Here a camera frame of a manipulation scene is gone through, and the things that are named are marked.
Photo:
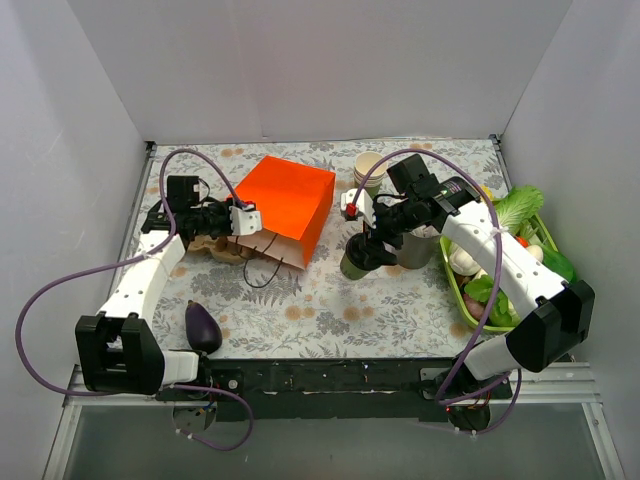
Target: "purple eggplant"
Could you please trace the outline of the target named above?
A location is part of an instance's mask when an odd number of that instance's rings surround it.
[[[209,312],[198,302],[189,300],[184,312],[187,340],[194,350],[213,353],[222,345],[222,331]]]

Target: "white enclosure wall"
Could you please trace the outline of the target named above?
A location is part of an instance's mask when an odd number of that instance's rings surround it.
[[[61,395],[28,376],[14,346],[45,282],[117,257],[144,144],[65,0],[0,0],[0,476],[40,478]],[[73,329],[104,300],[108,274],[56,289],[25,325],[28,354],[66,386]]]
[[[501,133],[570,0],[69,0],[147,140]]]
[[[504,136],[516,183],[596,291],[590,339],[627,478],[640,478],[640,2],[574,0]]]

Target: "orange paper bag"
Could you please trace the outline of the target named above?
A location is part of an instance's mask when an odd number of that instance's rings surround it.
[[[306,268],[333,204],[333,172],[266,156],[236,191],[255,202],[262,231],[238,238],[238,243],[284,263]]]

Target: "green basket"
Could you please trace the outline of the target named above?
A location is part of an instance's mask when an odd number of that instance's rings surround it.
[[[556,244],[553,242],[553,239],[551,238],[551,235],[549,234],[547,227],[542,222],[542,219],[540,218],[540,216],[536,214],[534,217],[529,219],[529,223],[531,223],[531,226],[533,228],[538,229],[537,235],[540,238],[540,241],[542,241],[543,244],[545,244],[546,246],[552,248],[557,252],[558,247],[556,247]],[[464,319],[464,321],[470,327],[475,329],[478,326],[478,321],[475,318],[473,318],[469,313],[469,310],[467,310],[467,306],[464,304],[464,300],[462,298],[462,294],[460,293],[460,289],[456,284],[456,279],[453,276],[454,275],[453,270],[451,270],[451,267],[449,266],[449,247],[450,246],[451,246],[451,240],[449,240],[446,237],[440,237],[440,250],[442,252],[442,258],[444,260],[444,270],[447,273],[447,278],[449,279],[449,285],[451,285],[453,294],[456,297],[458,310],[460,310],[460,314],[462,315],[462,318]],[[491,325],[485,325],[482,328],[482,330],[485,332],[491,332],[491,333],[505,333],[505,332],[510,332],[514,328],[515,327],[494,327]]]

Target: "table surface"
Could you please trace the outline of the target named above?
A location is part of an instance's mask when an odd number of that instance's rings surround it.
[[[241,265],[188,253],[173,270],[153,318],[159,345],[164,349],[189,348],[184,310],[188,300],[195,300],[222,328],[224,342],[212,358],[449,357],[459,353],[471,330],[462,323],[438,254],[423,269],[384,267],[357,282],[347,280],[339,270],[346,241],[361,228],[345,223],[338,207],[340,193],[352,187],[355,157],[368,150],[388,154],[409,146],[430,149],[452,160],[498,197],[507,192],[489,140],[190,146],[218,162],[233,184],[265,155],[333,171],[334,205],[307,270],[283,265],[263,289],[252,289],[244,282]],[[152,159],[136,232],[148,209],[159,200],[160,164],[176,148],[179,146],[160,146]],[[425,160],[438,178],[452,176],[436,160]],[[228,194],[213,169],[190,155],[174,157],[167,174],[199,175],[211,186],[214,198]],[[382,191],[392,191],[388,178]],[[137,236],[132,239],[130,253],[137,248]],[[275,267],[274,260],[254,260],[248,265],[249,279],[261,283]]]

